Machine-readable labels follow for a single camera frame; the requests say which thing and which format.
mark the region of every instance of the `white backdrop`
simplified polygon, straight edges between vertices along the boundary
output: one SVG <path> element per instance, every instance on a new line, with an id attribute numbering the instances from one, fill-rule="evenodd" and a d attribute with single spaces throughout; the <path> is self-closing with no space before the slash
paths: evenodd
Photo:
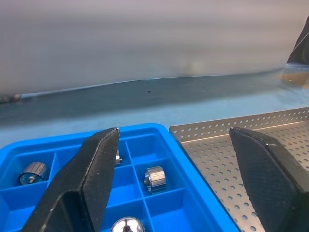
<path id="1" fill-rule="evenodd" d="M 308 14 L 308 0 L 1 0 L 0 93 L 278 69 Z"/>

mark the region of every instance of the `perforated metal sheet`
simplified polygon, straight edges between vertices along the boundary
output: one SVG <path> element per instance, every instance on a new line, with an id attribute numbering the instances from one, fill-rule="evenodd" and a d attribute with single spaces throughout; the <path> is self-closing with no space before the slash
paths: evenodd
<path id="1" fill-rule="evenodd" d="M 240 175 L 228 131 L 232 126 L 277 138 L 309 171 L 309 108 L 170 127 L 242 232 L 264 232 Z"/>

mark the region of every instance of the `black gripper pad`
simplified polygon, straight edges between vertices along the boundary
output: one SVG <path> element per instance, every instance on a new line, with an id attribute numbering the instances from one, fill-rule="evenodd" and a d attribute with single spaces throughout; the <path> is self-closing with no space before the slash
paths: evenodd
<path id="1" fill-rule="evenodd" d="M 249 199 L 266 232 L 309 232 L 309 173 L 275 138 L 233 127 L 230 137 Z"/>
<path id="2" fill-rule="evenodd" d="M 112 189 L 119 130 L 89 137 L 54 177 L 22 232 L 99 232 Z"/>

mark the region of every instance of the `blue compartment organizer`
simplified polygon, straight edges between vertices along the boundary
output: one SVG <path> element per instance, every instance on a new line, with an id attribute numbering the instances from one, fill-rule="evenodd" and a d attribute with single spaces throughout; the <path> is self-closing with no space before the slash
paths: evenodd
<path id="1" fill-rule="evenodd" d="M 0 150 L 0 231 L 17 232 L 57 172 L 92 132 L 22 141 Z M 236 232 L 237 227 L 165 127 L 120 128 L 119 154 L 101 231 L 122 217 L 140 219 L 146 232 Z M 44 182 L 20 186 L 18 175 L 31 162 L 50 168 Z M 167 190 L 150 195 L 143 185 L 147 168 L 160 165 Z"/>

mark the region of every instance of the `blue table surface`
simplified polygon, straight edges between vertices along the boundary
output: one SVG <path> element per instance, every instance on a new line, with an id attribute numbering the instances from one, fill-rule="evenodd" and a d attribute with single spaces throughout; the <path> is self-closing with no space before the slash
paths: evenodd
<path id="1" fill-rule="evenodd" d="M 25 139 L 146 122 L 168 128 L 308 107 L 309 89 L 282 81 L 284 73 L 132 81 L 0 104 L 0 148 Z"/>

